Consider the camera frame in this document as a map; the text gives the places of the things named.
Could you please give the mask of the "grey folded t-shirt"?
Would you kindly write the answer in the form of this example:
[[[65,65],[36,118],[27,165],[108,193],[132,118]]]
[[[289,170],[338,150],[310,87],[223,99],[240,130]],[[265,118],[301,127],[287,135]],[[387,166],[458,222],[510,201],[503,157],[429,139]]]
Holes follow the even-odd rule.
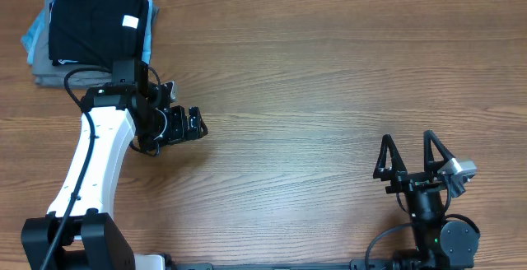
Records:
[[[44,8],[46,11],[50,11],[50,4],[53,0],[44,0]],[[142,61],[149,64],[152,55],[152,36],[153,27],[156,23],[157,15],[160,8],[152,1],[148,1],[148,19],[147,26],[145,29],[145,37],[142,48]],[[63,79],[65,75],[75,68],[84,68],[85,65],[63,65],[54,66],[52,61],[49,59],[49,51],[40,62],[35,62],[31,66],[31,73],[35,77],[35,83],[40,86],[51,86],[51,87],[63,87]]]

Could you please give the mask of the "blue folded shirt under stack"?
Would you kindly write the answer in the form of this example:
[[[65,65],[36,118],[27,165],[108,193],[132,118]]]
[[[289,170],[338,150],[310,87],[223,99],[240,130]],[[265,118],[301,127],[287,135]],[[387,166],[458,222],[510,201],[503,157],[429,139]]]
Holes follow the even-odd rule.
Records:
[[[36,17],[28,31],[21,37],[21,43],[27,52],[27,63],[40,62],[48,54],[49,11],[43,9]]]

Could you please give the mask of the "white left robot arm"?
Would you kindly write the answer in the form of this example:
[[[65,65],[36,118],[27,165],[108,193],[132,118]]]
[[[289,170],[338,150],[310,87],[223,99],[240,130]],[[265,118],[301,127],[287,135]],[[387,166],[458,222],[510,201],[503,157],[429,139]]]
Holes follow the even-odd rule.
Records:
[[[33,269],[173,269],[169,254],[136,254],[114,222],[114,198],[128,150],[162,147],[208,133],[197,107],[175,103],[174,82],[135,58],[114,62],[110,81],[74,102],[82,128],[68,174],[46,215],[26,220],[21,243]]]

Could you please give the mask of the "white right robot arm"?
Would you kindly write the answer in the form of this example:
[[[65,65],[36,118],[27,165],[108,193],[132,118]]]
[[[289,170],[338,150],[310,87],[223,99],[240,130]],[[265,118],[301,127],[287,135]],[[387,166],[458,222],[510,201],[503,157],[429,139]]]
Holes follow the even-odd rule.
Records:
[[[383,269],[473,268],[481,231],[470,218],[449,214],[448,209],[476,173],[473,161],[456,158],[427,130],[423,133],[423,171],[410,174],[393,138],[385,134],[372,177],[389,183],[385,192],[396,196],[409,222],[378,234],[366,249],[364,266],[371,266],[371,251],[377,242],[409,228],[415,247],[394,252],[381,263]]]

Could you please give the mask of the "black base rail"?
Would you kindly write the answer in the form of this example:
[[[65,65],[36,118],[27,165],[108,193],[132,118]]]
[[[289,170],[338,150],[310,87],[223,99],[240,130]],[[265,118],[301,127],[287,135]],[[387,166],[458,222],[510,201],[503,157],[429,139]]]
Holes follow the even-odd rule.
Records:
[[[270,263],[218,265],[212,263],[172,263],[167,269],[173,270],[366,270],[363,259],[353,259],[347,263]],[[371,259],[370,270],[400,269],[390,259]]]

